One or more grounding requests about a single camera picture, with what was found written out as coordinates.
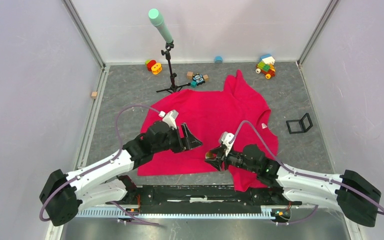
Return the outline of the round brooch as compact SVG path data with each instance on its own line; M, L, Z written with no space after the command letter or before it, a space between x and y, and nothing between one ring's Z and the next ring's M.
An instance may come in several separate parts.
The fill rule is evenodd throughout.
M213 159L213 154L212 154L211 152L207 152L207 153L205 154L205 159L206 159L206 160Z

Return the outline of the red t-shirt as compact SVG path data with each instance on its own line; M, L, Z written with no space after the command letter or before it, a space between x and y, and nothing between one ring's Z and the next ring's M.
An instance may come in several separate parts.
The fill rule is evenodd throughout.
M249 144L256 144L270 157L269 150L278 153L279 141L268 127L271 109L263 96L250 87L240 70L228 75L221 91L191 89L172 93L152 105L152 108L169 112L178 111L176 123L186 123L191 133L202 141L202 146L190 151L173 153L170 150L156 153L153 159L140 166L139 176L166 176L214 172L205 162L206 153L220 145L224 132L235 133L240 123L247 120L257 132L245 124L233 144L242 152Z

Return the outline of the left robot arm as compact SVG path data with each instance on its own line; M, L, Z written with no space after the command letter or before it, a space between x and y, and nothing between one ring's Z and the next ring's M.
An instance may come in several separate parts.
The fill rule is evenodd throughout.
M137 198L137 190L118 179L107 182L109 179L147 164L157 153L171 151L177 154L202 144L186 123L173 127L162 120L156 121L146 132L98 162L68 173L61 169L53 171L39 195L42 203L39 218L57 227L95 205L120 200L131 204Z

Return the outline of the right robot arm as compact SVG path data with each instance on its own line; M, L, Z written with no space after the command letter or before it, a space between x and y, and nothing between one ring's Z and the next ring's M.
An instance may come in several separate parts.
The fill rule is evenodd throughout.
M205 155L206 163L218 171L236 167L256 175L262 184L271 187L269 199L275 204L284 201L318 205L343 213L349 220L374 227L378 215L376 206L381 192L353 170L343 174L318 173L281 166L270 159L256 144L243 151L228 150L226 146L211 149Z

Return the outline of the black brooch stand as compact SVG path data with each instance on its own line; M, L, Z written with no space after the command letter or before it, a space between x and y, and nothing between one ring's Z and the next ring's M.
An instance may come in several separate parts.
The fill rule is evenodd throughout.
M314 126L308 112L305 113L300 119L287 120L285 123L287 130L291 135L307 133Z

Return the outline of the blue robot toy blocks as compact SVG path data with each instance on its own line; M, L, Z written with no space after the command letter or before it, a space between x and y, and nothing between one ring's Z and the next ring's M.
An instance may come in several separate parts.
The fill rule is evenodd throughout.
M192 71L188 71L186 77L190 80L189 86L192 88L205 84L209 80L209 76L207 74L202 75L200 73L193 73Z

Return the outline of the red yellow toy wheels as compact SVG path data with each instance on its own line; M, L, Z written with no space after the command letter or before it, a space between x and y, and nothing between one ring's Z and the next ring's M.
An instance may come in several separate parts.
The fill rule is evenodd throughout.
M153 75L158 75L162 70L163 66L161 63L157 62L154 59L148 59L145 61L145 66L149 72Z

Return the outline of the blue dome block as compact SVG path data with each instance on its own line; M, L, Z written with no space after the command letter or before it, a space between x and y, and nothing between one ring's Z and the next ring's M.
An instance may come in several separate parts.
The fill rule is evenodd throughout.
M222 56L217 55L217 56L214 57L213 62L214 62L215 64L221 64L221 63L224 62L224 60L223 60L223 57L222 57Z

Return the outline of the colourful toy block car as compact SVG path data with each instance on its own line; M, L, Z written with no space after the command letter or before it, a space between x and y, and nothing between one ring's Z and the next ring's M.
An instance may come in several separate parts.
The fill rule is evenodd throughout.
M275 59L271 54L262 55L259 62L255 65L255 73L263 74L266 79L271 79L276 76Z

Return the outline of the small wooden cube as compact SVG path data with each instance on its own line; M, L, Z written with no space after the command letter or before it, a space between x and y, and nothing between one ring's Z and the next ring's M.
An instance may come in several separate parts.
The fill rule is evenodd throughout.
M98 92L97 91L93 91L91 93L91 98L95 100L97 97L98 97Z

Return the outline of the green microphone on tripod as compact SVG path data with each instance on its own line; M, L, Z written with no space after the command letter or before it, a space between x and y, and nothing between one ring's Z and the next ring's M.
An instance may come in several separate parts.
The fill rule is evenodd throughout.
M165 47L164 49L161 50L161 55L165 56L165 59L167 60L168 64L168 69L170 73L170 82L171 85L168 88L157 90L157 93L161 92L168 92L170 94L179 92L183 87L190 86L190 83L182 84L182 85L177 85L176 84L176 77L178 76L172 68L172 63L171 63L171 50L174 48L174 39L172 34L170 33L168 27L165 24L164 17L162 13L156 9L152 8L148 11L148 19L150 23L158 30L160 35L165 41Z

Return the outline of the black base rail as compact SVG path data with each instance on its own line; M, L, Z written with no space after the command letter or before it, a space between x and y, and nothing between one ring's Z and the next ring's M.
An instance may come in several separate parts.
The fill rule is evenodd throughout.
M142 214L257 214L262 206L301 206L279 188L235 190L232 185L142 185L117 201L137 205Z

